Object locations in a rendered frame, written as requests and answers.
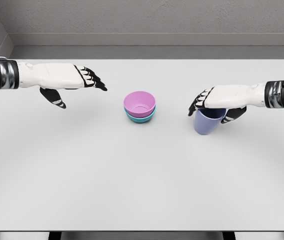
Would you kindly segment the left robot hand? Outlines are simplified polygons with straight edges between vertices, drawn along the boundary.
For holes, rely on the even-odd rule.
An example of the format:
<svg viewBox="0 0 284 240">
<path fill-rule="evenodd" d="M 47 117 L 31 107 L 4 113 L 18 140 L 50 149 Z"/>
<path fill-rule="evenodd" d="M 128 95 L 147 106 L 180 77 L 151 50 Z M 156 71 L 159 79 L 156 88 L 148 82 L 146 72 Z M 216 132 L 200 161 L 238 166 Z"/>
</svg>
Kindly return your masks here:
<svg viewBox="0 0 284 240">
<path fill-rule="evenodd" d="M 88 67 L 71 63 L 48 63 L 44 66 L 47 75 L 39 81 L 40 93 L 59 108 L 67 107 L 58 92 L 60 89 L 97 88 L 105 92 L 108 90 L 101 78 Z"/>
</svg>

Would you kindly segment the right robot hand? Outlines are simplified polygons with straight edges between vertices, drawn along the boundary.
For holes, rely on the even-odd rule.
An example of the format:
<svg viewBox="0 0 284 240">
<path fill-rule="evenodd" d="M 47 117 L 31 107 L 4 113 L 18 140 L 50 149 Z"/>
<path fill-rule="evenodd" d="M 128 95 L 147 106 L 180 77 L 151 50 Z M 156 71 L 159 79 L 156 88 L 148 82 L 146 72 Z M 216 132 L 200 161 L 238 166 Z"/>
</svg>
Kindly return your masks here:
<svg viewBox="0 0 284 240">
<path fill-rule="evenodd" d="M 217 85 L 205 89 L 191 103 L 188 115 L 199 109 L 226 109 L 220 123 L 232 122 L 247 111 L 251 90 L 248 85 Z"/>
</svg>

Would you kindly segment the teal bowl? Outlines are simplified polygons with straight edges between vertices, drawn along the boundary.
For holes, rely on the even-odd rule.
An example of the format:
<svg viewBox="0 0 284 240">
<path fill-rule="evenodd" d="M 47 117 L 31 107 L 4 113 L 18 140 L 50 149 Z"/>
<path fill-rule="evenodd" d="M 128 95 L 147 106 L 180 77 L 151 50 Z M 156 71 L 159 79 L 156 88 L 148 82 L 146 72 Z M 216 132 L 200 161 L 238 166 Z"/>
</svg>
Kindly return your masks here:
<svg viewBox="0 0 284 240">
<path fill-rule="evenodd" d="M 135 123 L 142 124 L 142 123 L 146 123 L 146 122 L 148 122 L 149 120 L 152 119 L 152 117 L 153 117 L 153 115 L 154 115 L 154 113 L 156 111 L 156 107 L 153 109 L 151 114 L 146 116 L 146 117 L 134 117 L 134 116 L 130 115 L 129 112 L 126 109 L 124 109 L 124 111 L 125 111 L 126 115 L 128 116 L 128 118 L 130 120 L 132 120 Z"/>
</svg>

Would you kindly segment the lavender blue cup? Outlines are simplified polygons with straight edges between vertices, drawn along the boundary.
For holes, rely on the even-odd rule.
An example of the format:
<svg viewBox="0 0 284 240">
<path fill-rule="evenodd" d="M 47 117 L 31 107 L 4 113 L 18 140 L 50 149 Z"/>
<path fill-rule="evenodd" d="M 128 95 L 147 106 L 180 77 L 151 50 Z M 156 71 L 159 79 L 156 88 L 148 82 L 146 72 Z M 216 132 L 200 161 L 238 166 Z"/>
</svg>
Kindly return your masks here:
<svg viewBox="0 0 284 240">
<path fill-rule="evenodd" d="M 210 134 L 221 123 L 226 112 L 225 108 L 199 108 L 195 111 L 195 131 L 200 135 Z"/>
</svg>

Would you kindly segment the pink bowl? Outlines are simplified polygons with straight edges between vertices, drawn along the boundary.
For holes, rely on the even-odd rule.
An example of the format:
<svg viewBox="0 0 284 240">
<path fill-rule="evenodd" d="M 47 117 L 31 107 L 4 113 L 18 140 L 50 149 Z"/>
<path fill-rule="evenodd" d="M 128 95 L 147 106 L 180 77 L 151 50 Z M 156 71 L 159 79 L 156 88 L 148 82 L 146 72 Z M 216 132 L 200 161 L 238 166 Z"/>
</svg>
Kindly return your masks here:
<svg viewBox="0 0 284 240">
<path fill-rule="evenodd" d="M 155 97 L 146 91 L 134 91 L 123 100 L 125 110 L 135 118 L 145 118 L 155 109 Z"/>
</svg>

